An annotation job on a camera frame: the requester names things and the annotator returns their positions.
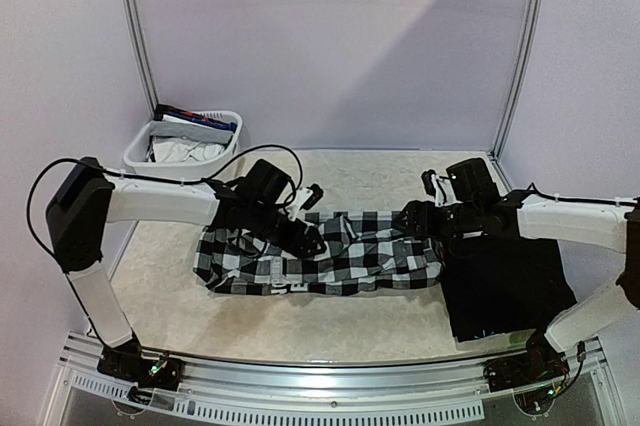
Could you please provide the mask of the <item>black white plaid shirt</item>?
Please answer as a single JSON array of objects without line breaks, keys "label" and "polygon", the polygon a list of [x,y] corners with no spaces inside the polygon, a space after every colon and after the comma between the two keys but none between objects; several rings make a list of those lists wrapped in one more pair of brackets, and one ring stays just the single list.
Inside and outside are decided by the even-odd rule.
[{"label": "black white plaid shirt", "polygon": [[251,233],[206,228],[193,272],[212,293],[271,296],[313,293],[352,296],[382,289],[436,285],[443,263],[432,241],[392,227],[396,211],[310,212],[326,250],[299,259]]}]

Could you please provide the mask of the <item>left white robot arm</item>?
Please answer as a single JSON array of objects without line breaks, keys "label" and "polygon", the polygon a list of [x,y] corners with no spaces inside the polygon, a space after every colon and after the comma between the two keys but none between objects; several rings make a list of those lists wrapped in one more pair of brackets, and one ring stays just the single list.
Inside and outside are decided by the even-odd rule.
[{"label": "left white robot arm", "polygon": [[265,160],[227,182],[116,173],[92,157],[76,161],[45,211],[53,256],[98,339],[112,348],[111,365],[126,379],[141,379],[149,361],[131,344],[134,331],[101,264],[106,225],[155,221],[246,230],[296,258],[312,258],[327,246],[318,229],[297,214],[319,199],[320,189],[293,189],[291,198],[281,201],[283,190],[292,184]]}]

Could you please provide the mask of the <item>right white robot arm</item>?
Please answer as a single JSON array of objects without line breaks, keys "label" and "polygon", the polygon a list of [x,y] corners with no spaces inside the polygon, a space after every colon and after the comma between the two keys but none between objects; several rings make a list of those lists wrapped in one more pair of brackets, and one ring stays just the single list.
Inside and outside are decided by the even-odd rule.
[{"label": "right white robot arm", "polygon": [[392,224],[418,240],[440,243],[469,236],[553,240],[618,254],[623,265],[587,297],[542,328],[542,343],[523,353],[517,373],[537,382],[565,352],[639,310],[639,202],[546,194],[535,186],[499,190],[485,160],[472,157],[445,175],[421,175],[427,200],[412,200]]}]

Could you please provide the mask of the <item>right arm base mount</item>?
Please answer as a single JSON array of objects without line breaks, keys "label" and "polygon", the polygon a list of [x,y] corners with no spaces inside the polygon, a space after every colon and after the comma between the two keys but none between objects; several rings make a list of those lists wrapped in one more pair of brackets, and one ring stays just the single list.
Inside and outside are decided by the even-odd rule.
[{"label": "right arm base mount", "polygon": [[582,372],[586,359],[586,344],[576,346],[578,371],[570,376],[570,367],[564,353],[556,351],[544,337],[531,338],[523,353],[501,356],[487,361],[483,366],[483,377],[491,392],[535,385],[560,378],[558,386],[551,386],[547,397],[556,398],[570,388]]}]

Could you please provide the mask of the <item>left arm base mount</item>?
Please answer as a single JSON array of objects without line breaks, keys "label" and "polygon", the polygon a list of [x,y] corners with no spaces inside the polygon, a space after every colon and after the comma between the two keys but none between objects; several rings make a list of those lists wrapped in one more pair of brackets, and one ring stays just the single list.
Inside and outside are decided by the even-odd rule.
[{"label": "left arm base mount", "polygon": [[185,363],[168,353],[146,355],[137,340],[104,347],[97,371],[105,376],[135,383],[139,389],[177,391]]}]

